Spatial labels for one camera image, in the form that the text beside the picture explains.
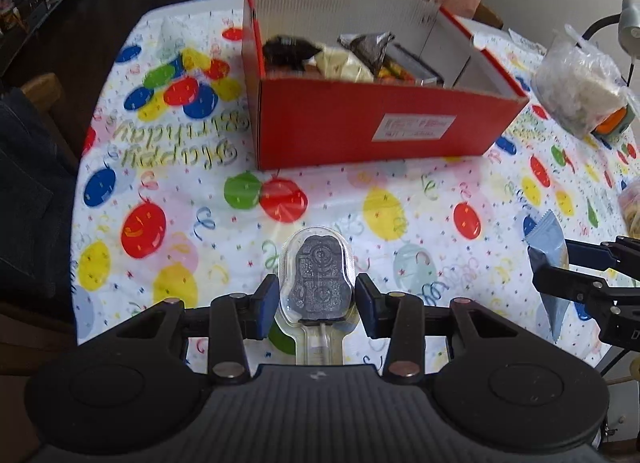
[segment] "birthday tablecloth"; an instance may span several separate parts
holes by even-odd
[[[580,141],[531,103],[482,157],[255,170],[241,61],[241,10],[148,18],[127,39],[95,108],[76,189],[72,279],[79,341],[166,297],[186,306],[252,293],[277,273],[282,244],[322,225],[351,244],[356,271],[382,292],[426,304],[470,297],[551,339],[524,237],[552,210],[565,237],[625,234],[617,196],[638,173],[631,131]],[[499,36],[476,35],[529,90],[542,59]],[[287,135],[282,135],[287,147]],[[614,271],[612,286],[635,284]],[[384,339],[359,324],[344,362],[382,366]],[[595,365],[598,327],[571,305],[557,345]],[[247,341],[259,363],[294,363],[277,329]],[[206,339],[187,361],[205,371]],[[428,338],[426,369],[447,361]]]

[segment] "blue wrapper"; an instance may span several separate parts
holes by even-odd
[[[564,242],[564,234],[553,212],[549,211],[543,216],[537,226],[527,235],[526,242],[529,244],[527,252],[533,273],[536,273],[537,269],[543,265],[569,268],[569,252]],[[554,342],[557,342],[569,301],[544,293],[540,293],[540,299],[542,299],[546,316],[549,319],[551,336]]]

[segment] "red cardboard box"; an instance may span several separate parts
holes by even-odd
[[[446,10],[426,0],[244,0],[242,61],[259,169],[475,156],[529,99]],[[262,44],[284,34],[337,46],[392,32],[444,87],[358,84],[265,73]]]

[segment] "label on box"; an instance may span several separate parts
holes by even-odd
[[[451,115],[387,113],[371,141],[439,140],[455,119]]]

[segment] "silver rivet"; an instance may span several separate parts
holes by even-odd
[[[213,374],[223,379],[238,378],[244,373],[244,367],[238,362],[219,362],[213,366]]]
[[[408,360],[397,360],[389,366],[389,372],[397,377],[415,377],[420,373],[420,366]]]

